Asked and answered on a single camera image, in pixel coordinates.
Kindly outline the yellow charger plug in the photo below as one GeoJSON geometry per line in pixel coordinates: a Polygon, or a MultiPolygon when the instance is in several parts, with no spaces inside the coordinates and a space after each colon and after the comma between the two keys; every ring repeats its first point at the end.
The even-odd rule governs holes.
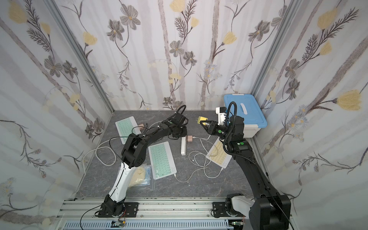
{"type": "Polygon", "coordinates": [[[207,120],[208,120],[208,118],[199,116],[198,120],[197,120],[197,123],[200,124],[201,121],[207,121],[207,120]]]}

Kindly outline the white power strip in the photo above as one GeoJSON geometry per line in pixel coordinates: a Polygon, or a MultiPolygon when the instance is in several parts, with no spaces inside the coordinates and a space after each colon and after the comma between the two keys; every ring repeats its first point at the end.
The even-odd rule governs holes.
{"type": "Polygon", "coordinates": [[[187,143],[186,137],[182,137],[181,138],[181,155],[182,156],[186,156],[186,143],[187,143]]]}

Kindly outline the green wireless keyboard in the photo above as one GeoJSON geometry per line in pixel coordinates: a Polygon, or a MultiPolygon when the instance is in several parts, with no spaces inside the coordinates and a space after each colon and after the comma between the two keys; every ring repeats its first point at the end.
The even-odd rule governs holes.
{"type": "Polygon", "coordinates": [[[138,124],[133,116],[117,121],[115,125],[123,145],[131,133],[136,135],[141,134],[141,130],[138,128],[138,124]]]}
{"type": "Polygon", "coordinates": [[[169,142],[151,145],[148,151],[154,180],[177,173],[169,142]]]}

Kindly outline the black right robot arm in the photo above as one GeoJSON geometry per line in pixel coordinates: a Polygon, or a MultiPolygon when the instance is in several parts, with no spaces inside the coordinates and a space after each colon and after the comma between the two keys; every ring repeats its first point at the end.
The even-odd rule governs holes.
{"type": "Polygon", "coordinates": [[[222,140],[224,151],[241,167],[254,196],[247,199],[242,194],[230,194],[225,200],[229,216],[247,217],[254,230],[287,230],[290,228],[291,202],[271,184],[255,159],[252,147],[244,138],[242,117],[232,116],[223,125],[217,121],[200,121],[210,135],[222,140]]]}

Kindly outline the blue lid storage box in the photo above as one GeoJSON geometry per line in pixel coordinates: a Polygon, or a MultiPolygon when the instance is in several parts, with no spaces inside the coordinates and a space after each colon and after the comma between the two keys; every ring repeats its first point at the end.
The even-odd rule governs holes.
{"type": "Polygon", "coordinates": [[[235,102],[237,105],[237,116],[244,119],[244,138],[253,138],[259,130],[267,127],[266,118],[253,95],[224,95],[225,106],[228,107],[231,102],[235,102]]]}

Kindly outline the bagged blue masks and gloves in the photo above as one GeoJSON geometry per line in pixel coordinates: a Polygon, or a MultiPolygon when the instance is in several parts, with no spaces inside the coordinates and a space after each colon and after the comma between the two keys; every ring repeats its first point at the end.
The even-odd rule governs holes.
{"type": "Polygon", "coordinates": [[[129,183],[128,189],[153,190],[155,181],[152,175],[152,168],[149,164],[138,167],[129,183]]]}

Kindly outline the yellow wireless keyboard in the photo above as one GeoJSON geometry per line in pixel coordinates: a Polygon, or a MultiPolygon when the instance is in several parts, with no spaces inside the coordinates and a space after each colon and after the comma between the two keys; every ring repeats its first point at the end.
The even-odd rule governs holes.
{"type": "Polygon", "coordinates": [[[232,156],[224,151],[222,142],[220,139],[217,139],[206,155],[206,158],[225,169],[232,159],[232,156]]]}

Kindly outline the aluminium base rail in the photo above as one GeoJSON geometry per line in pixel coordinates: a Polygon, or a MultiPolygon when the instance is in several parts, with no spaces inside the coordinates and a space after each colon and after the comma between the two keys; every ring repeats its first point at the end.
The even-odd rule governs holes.
{"type": "Polygon", "coordinates": [[[227,214],[226,198],[127,198],[116,209],[103,199],[64,201],[53,229],[252,230],[247,217],[227,214]]]}

